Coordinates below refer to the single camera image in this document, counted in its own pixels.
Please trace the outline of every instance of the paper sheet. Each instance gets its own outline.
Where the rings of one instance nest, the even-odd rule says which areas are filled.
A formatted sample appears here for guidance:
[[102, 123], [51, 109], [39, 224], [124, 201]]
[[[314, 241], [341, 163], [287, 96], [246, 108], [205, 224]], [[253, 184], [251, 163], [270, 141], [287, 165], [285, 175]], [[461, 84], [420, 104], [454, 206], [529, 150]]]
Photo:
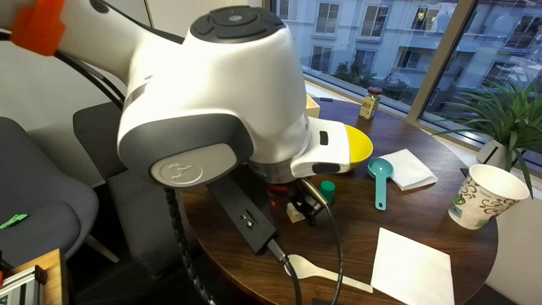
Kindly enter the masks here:
[[402, 189], [402, 192], [439, 182], [439, 179], [409, 150], [385, 155], [381, 158], [393, 165], [392, 180]]
[[380, 230], [371, 285], [410, 305], [454, 305], [451, 257]]

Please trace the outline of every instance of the dark table surface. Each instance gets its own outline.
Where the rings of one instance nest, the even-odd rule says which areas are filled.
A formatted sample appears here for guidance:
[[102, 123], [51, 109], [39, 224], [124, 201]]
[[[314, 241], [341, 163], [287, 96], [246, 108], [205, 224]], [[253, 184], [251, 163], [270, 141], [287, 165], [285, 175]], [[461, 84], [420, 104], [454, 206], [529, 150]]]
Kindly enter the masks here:
[[[332, 213], [344, 248], [344, 274], [371, 284], [378, 231], [385, 228], [447, 253], [453, 262], [456, 304], [464, 304], [485, 285], [498, 245], [495, 221], [480, 231], [466, 231], [447, 216], [447, 208], [464, 180], [461, 174], [464, 165], [446, 147], [403, 119], [378, 113], [373, 121], [359, 119], [358, 128], [373, 140], [373, 157], [407, 148], [436, 174], [439, 182], [402, 192], [388, 180], [388, 211], [378, 213], [373, 204], [375, 180], [368, 177], [366, 163], [349, 175], [310, 179], [315, 185], [332, 180], [337, 187]], [[207, 191], [183, 192], [182, 197], [199, 243], [232, 284], [263, 304], [295, 304], [292, 280], [280, 263], [270, 253], [253, 255]], [[297, 253], [322, 269], [337, 270], [336, 240], [329, 223], [317, 228], [307, 223], [292, 224], [283, 209], [273, 209], [271, 216], [280, 231], [278, 243], [287, 253]], [[336, 284], [329, 280], [302, 280], [304, 304], [329, 302], [334, 291]], [[339, 304], [400, 302], [378, 291], [364, 294], [344, 287]]]

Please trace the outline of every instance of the black chair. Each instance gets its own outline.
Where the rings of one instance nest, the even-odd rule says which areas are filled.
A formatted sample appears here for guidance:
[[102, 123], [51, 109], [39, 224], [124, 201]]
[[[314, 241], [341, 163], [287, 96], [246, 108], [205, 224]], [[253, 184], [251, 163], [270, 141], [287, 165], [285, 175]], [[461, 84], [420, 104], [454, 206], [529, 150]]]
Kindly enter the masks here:
[[53, 250], [71, 258], [90, 236], [99, 197], [63, 174], [17, 123], [0, 118], [0, 224], [16, 214], [27, 219], [0, 231], [7, 263]]

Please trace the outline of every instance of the paper cup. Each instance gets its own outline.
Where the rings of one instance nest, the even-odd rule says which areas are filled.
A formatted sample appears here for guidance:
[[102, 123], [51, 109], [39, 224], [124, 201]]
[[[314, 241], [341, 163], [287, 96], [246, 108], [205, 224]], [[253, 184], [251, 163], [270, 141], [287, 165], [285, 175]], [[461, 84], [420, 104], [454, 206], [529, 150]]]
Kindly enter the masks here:
[[473, 165], [449, 216], [461, 228], [476, 231], [529, 196], [527, 185], [512, 174], [492, 165]]

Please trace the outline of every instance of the teal tool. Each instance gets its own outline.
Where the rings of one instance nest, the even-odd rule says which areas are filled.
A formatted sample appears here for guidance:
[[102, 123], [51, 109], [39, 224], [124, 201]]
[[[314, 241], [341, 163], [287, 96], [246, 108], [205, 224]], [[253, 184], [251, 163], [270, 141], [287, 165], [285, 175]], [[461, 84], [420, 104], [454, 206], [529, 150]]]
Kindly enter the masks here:
[[376, 192], [375, 192], [375, 208], [376, 211], [387, 211], [387, 180], [393, 175], [393, 167], [383, 158], [373, 158], [368, 165], [370, 175], [376, 180]]

